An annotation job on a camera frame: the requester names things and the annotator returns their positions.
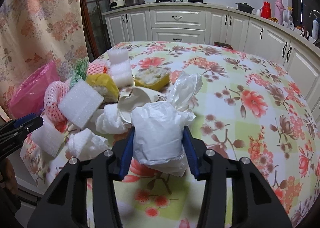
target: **yellow sponge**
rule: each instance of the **yellow sponge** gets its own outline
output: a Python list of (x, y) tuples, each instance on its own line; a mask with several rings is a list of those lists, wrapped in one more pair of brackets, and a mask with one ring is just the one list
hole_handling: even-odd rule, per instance
[(157, 67), (149, 67), (147, 70), (138, 72), (134, 78), (136, 86), (159, 91), (170, 82), (168, 70)]
[(103, 102), (117, 102), (119, 99), (119, 89), (110, 75), (97, 73), (87, 75), (86, 82), (104, 97)]

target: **white rice cooker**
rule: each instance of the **white rice cooker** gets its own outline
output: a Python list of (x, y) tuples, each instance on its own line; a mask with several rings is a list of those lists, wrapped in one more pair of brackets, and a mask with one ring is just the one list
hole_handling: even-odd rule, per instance
[(124, 0), (110, 0), (111, 9), (125, 7)]

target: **pink plastic bag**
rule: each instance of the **pink plastic bag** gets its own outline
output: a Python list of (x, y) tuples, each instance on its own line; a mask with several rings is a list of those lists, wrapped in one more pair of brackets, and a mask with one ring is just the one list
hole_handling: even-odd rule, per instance
[(13, 116), (21, 118), (43, 110), (44, 93), (53, 81), (59, 81), (54, 61), (47, 63), (30, 75), (16, 90), (9, 104)]

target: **faucet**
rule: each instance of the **faucet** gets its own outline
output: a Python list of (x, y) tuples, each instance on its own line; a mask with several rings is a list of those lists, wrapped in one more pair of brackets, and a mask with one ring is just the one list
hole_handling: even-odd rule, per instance
[(320, 14), (320, 12), (319, 12), (319, 11), (317, 11), (317, 10), (313, 10), (313, 11), (311, 11), (311, 12), (310, 12), (309, 17), (311, 17), (312, 12), (315, 12), (315, 11), (316, 11), (316, 12), (318, 12), (318, 13)]

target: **stove burner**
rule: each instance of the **stove burner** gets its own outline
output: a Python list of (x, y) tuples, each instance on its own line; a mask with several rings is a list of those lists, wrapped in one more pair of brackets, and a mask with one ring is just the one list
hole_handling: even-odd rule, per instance
[(156, 2), (172, 2), (172, 0), (156, 0)]
[(202, 0), (188, 0), (188, 2), (199, 2), (199, 3), (203, 3)]

